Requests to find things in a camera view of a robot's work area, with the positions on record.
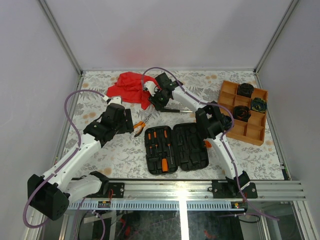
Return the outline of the orange handled needle-nose pliers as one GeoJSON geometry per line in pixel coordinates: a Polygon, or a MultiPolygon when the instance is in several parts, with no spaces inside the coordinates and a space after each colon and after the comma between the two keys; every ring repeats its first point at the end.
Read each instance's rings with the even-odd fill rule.
{"type": "Polygon", "coordinates": [[[142,133],[142,131],[146,127],[146,123],[148,122],[148,120],[150,119],[151,116],[152,116],[151,114],[147,115],[144,119],[142,119],[140,122],[136,123],[133,126],[135,138],[138,137],[142,133]]]}

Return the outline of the orange handled tool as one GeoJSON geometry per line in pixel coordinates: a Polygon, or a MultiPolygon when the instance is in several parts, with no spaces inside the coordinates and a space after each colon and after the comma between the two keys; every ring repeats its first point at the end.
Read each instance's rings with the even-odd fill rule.
{"type": "Polygon", "coordinates": [[[163,158],[163,159],[161,160],[161,169],[162,169],[162,171],[163,171],[164,173],[168,172],[168,170],[169,170],[168,161],[167,161],[166,158],[163,158]]]}

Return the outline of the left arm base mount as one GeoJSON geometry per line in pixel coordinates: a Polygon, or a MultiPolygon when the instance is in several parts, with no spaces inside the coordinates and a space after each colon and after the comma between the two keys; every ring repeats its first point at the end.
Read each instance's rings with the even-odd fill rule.
{"type": "Polygon", "coordinates": [[[97,193],[89,194],[87,198],[122,199],[125,192],[124,182],[109,182],[104,184],[97,193]]]}

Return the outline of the small orange black screwdriver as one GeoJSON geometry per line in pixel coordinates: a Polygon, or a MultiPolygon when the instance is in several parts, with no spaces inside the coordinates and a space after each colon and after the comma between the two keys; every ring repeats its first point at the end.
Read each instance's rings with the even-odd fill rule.
{"type": "Polygon", "coordinates": [[[156,154],[158,154],[158,139],[157,139],[157,132],[154,131],[153,132],[153,138],[154,138],[154,144],[155,144],[155,148],[156,148],[156,154]]]}

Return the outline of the black plastic tool case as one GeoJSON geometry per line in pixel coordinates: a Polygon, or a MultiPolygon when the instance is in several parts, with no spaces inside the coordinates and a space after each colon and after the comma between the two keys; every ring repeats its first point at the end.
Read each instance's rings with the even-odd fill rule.
{"type": "Polygon", "coordinates": [[[144,133],[144,146],[147,169],[150,174],[155,176],[173,174],[178,169],[185,172],[202,170],[209,165],[206,142],[200,135],[195,122],[176,124],[173,128],[168,125],[148,128],[144,133]],[[164,136],[165,129],[170,141],[173,165],[164,136]],[[154,131],[157,133],[158,154],[155,147],[154,131]],[[152,156],[150,156],[148,133],[151,134],[152,156]],[[167,160],[168,172],[162,171],[162,159],[167,160]]]}

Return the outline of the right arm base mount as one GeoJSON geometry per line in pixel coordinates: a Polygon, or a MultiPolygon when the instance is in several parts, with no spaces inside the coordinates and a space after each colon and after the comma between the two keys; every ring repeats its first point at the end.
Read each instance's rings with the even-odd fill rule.
{"type": "Polygon", "coordinates": [[[242,199],[243,195],[247,199],[257,199],[258,192],[256,185],[250,182],[244,189],[242,189],[243,195],[235,182],[230,183],[227,180],[212,180],[211,181],[212,193],[215,199],[242,199]]]}

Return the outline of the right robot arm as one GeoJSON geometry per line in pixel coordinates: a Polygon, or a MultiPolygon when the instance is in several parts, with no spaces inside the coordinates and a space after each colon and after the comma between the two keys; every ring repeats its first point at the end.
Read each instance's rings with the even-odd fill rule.
{"type": "Polygon", "coordinates": [[[170,99],[181,103],[195,113],[196,124],[202,138],[213,146],[220,166],[225,171],[228,181],[228,192],[233,197],[245,193],[251,180],[246,171],[240,166],[228,143],[226,134],[234,127],[235,121],[229,110],[217,104],[208,102],[183,87],[175,79],[169,79],[166,73],[155,78],[155,81],[141,80],[142,89],[149,92],[149,101],[157,111],[165,108],[170,99]]]}

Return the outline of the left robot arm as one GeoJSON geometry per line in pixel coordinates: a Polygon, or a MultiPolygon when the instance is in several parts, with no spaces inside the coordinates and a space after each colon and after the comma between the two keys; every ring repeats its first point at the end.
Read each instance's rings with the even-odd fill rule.
{"type": "Polygon", "coordinates": [[[93,171],[73,181],[76,172],[115,135],[134,131],[132,114],[121,104],[110,103],[100,117],[83,130],[79,142],[43,175],[27,181],[27,204],[52,221],[58,220],[69,204],[90,195],[105,197],[109,179],[93,171]]]}

